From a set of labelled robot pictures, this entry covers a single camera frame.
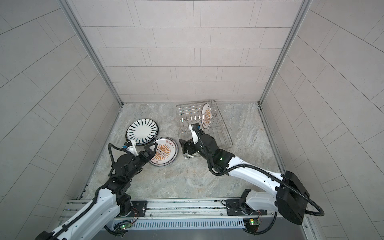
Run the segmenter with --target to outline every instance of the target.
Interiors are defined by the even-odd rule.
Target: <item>vent grille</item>
[[[138,220],[131,230],[244,228],[242,218]]]

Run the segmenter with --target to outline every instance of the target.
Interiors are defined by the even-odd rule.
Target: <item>dish rack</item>
[[[214,100],[190,103],[190,104],[179,104],[176,106],[176,118],[179,138],[183,140],[189,140],[192,138],[189,125],[194,123],[201,123],[201,111],[204,104],[208,103],[211,107],[212,120],[207,129],[203,129],[206,134],[211,135],[215,138],[217,146],[221,149],[228,149],[232,147],[232,140],[229,136],[227,127],[225,126],[223,117],[220,114],[217,103]],[[184,158],[193,158],[200,156],[198,153],[189,155],[188,153],[183,154]]]

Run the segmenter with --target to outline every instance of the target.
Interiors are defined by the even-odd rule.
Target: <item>ceramic plate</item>
[[[212,112],[211,107],[208,103],[204,104],[203,109],[201,111],[201,124],[203,125],[204,129],[207,129],[209,127],[209,124],[211,124],[212,120]]]
[[[179,148],[173,139],[162,137],[154,142],[157,142],[157,149],[156,155],[150,160],[152,165],[163,167],[176,159]]]
[[[157,123],[143,118],[132,123],[127,129],[127,141],[135,140],[137,146],[145,145],[156,139],[159,132]]]

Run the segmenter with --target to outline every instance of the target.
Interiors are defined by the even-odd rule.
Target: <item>gray marble surface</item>
[[[178,140],[175,104],[126,104],[117,119],[108,142],[122,146],[128,126],[137,119],[153,119],[159,125],[158,137]],[[218,104],[228,128],[233,146],[228,150],[243,160],[267,170],[279,168],[255,104]],[[113,150],[114,158],[122,154]],[[108,180],[111,160],[105,147],[92,175],[84,199],[92,199],[96,188]],[[260,189],[242,179],[231,176],[216,177],[208,171],[202,157],[185,159],[179,152],[176,160],[165,167],[150,163],[136,175],[127,194],[141,198],[198,198],[239,197],[244,189]]]

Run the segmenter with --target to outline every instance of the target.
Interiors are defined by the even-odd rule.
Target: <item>gray tile wall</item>
[[[383,31],[383,1],[313,0],[262,106],[327,239],[384,237]]]
[[[68,0],[123,102],[255,102],[301,1]]]
[[[0,238],[51,231],[119,105],[55,0],[0,1]]]

